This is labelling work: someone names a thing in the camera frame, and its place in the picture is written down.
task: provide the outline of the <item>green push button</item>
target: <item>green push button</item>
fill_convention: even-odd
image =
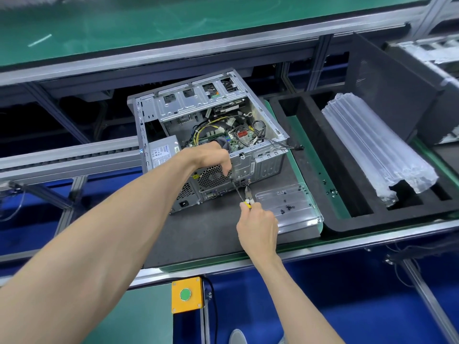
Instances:
[[[188,301],[191,297],[190,289],[183,289],[180,291],[180,299],[182,301]]]

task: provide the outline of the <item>metal computer chassis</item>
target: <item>metal computer chassis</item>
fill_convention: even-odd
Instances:
[[[206,94],[204,87],[209,85],[217,91],[213,96]],[[193,127],[205,120],[203,111],[209,113],[222,105],[227,112],[237,112],[243,104],[245,113],[251,112],[254,119],[265,122],[267,138],[287,144],[287,133],[235,70],[200,76],[128,97],[128,106],[137,117],[143,172],[182,149]],[[152,121],[160,122],[168,138],[149,139],[146,124]],[[198,169],[183,186],[171,212],[234,190],[232,181],[240,188],[278,174],[286,154],[287,150],[282,150],[281,146],[264,141],[230,153],[232,170],[226,177],[220,166]]]

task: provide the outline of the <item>person's left hand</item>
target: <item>person's left hand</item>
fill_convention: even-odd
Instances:
[[[223,175],[227,176],[231,170],[231,159],[227,150],[221,148],[216,141],[207,144],[191,147],[190,152],[193,153],[193,160],[196,169],[211,167],[217,164],[222,166]]]

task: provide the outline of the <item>forearm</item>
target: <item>forearm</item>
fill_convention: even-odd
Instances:
[[[81,341],[132,282],[194,170],[188,150],[181,151],[49,242],[0,292],[0,333],[13,339],[0,334],[0,341]],[[36,327],[30,333],[39,331],[43,338],[13,331],[9,324],[19,320],[14,316]]]
[[[344,343],[293,281],[277,255],[260,263],[257,269],[273,299],[289,344]]]

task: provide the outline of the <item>person's left arm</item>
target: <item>person's left arm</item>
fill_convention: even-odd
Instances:
[[[50,241],[0,289],[0,343],[81,342],[142,267],[183,184],[217,164],[231,169],[216,142],[184,149]]]

